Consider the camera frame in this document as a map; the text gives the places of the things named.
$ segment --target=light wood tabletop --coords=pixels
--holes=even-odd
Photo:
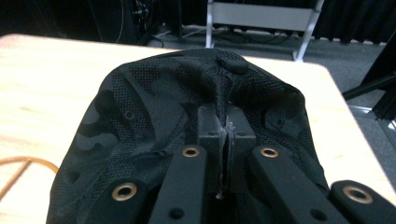
[[[122,63],[172,51],[28,35],[0,38],[0,160],[38,157],[60,166],[105,76]],[[329,184],[351,179],[396,204],[396,195],[326,68],[246,59],[305,96]],[[3,185],[20,163],[0,167]],[[0,202],[0,223],[44,223],[55,173],[33,163]]]

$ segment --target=brass grommet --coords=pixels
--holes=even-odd
[[[373,196],[371,196],[368,192],[363,189],[359,189],[353,186],[345,186],[343,188],[343,192],[345,195],[352,201],[357,203],[372,203]]]
[[[188,148],[184,148],[182,153],[183,156],[185,157],[196,157],[199,155],[199,150],[196,149],[195,147],[188,147]]]
[[[262,150],[260,150],[260,153],[264,157],[268,157],[268,158],[275,158],[279,155],[279,153],[275,149],[271,149],[269,147],[263,148]]]
[[[118,202],[126,201],[137,193],[137,186],[133,183],[123,183],[114,188],[111,196]]]

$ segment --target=wooden table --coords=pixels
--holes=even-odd
[[[27,35],[0,38],[0,159],[60,166],[105,76],[122,63],[171,51]],[[300,89],[319,160],[331,184],[352,179],[396,204],[396,195],[326,68],[247,59]],[[0,167],[0,183],[19,164]],[[55,174],[32,164],[0,202],[1,223],[44,223]]]

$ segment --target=cable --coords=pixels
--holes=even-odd
[[[103,42],[102,34],[100,33],[100,30],[99,30],[98,21],[96,20],[95,13],[93,12],[93,7],[92,7],[92,4],[91,4],[91,0],[88,0],[88,4],[90,5],[90,8],[91,8],[91,13],[92,13],[92,16],[93,16],[93,20],[95,21],[95,24],[96,24],[96,30],[98,31],[100,41]]]
[[[285,38],[282,38],[280,41],[277,41],[284,32],[279,32],[266,40],[258,40],[254,39],[253,36],[248,34],[241,34],[239,32],[234,31],[224,31],[218,34],[213,35],[215,38],[223,39],[229,41],[234,44],[267,44],[267,45],[279,45],[289,40],[291,35],[287,35]],[[236,36],[241,37],[241,40],[235,39]]]
[[[122,0],[120,0],[120,3],[121,3],[121,26],[120,26],[119,37],[118,37],[117,40],[116,40],[116,44],[119,43],[120,38],[121,38],[121,34],[122,34],[122,30],[123,30],[123,17],[124,17],[123,13],[124,13],[124,9],[123,9]]]
[[[166,38],[166,37],[161,37],[164,36],[164,34],[159,34],[158,36],[153,35],[152,37],[156,38],[157,40],[161,40],[161,41],[178,41],[179,38]]]
[[[162,45],[161,45],[161,48],[163,49],[163,41],[159,38],[159,37],[157,37],[157,36],[155,36],[155,35],[152,35],[151,36],[153,39],[155,39],[155,40],[157,40],[158,42],[160,42]]]
[[[18,157],[3,158],[3,159],[0,159],[0,165],[4,165],[4,164],[16,162],[16,161],[21,161],[22,165],[17,170],[17,172],[14,173],[14,175],[8,180],[6,185],[0,190],[0,201],[3,199],[3,197],[6,195],[6,193],[11,189],[11,187],[15,184],[15,182],[18,180],[18,178],[21,177],[23,172],[27,169],[27,167],[32,162],[40,163],[40,164],[50,168],[55,174],[58,173],[58,167],[55,164],[53,164],[50,161],[46,161],[46,160],[36,158],[36,157],[18,156]]]

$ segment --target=gray carpet floor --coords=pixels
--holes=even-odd
[[[183,29],[183,33],[188,34],[197,29],[197,27],[186,27]],[[167,29],[162,27],[159,34],[163,34],[165,31]],[[302,43],[302,39],[298,36],[287,37],[286,35],[271,35],[263,32],[247,34],[217,30],[213,37],[216,49],[225,49],[244,56],[289,61],[292,61],[291,53]],[[181,39],[173,34],[161,35],[150,40],[148,46],[167,49],[201,49],[205,47],[205,30]],[[325,66],[332,74],[338,89],[343,92],[361,84],[383,48],[384,45],[369,43],[342,44],[338,41],[313,39],[308,45],[304,61]],[[382,94],[382,91],[372,91],[351,99],[347,103],[373,107]],[[361,117],[356,117],[356,121],[393,188],[396,189],[396,148],[391,144],[377,121]]]

